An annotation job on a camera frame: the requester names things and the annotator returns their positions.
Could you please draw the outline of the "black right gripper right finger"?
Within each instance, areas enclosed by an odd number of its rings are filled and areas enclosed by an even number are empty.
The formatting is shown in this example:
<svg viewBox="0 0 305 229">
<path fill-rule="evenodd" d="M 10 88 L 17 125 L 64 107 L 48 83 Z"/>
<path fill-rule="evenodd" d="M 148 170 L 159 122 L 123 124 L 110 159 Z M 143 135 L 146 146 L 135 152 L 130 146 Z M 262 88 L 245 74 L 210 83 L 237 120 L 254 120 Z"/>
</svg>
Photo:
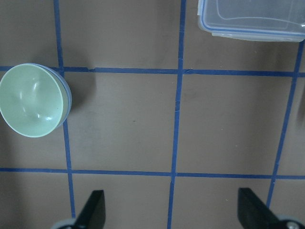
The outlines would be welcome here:
<svg viewBox="0 0 305 229">
<path fill-rule="evenodd" d="M 278 217 L 250 189 L 238 189 L 238 220 L 243 229 L 275 229 Z"/>
</svg>

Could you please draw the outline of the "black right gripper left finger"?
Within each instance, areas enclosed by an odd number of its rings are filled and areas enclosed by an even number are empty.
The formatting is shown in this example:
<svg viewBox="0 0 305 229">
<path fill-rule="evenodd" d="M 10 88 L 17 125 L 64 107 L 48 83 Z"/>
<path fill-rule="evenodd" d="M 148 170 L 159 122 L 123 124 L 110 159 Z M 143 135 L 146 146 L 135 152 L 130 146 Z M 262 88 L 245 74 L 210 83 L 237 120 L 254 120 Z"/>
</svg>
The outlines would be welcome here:
<svg viewBox="0 0 305 229">
<path fill-rule="evenodd" d="M 102 229 L 106 221 L 103 190 L 94 190 L 75 221 L 77 229 Z"/>
</svg>

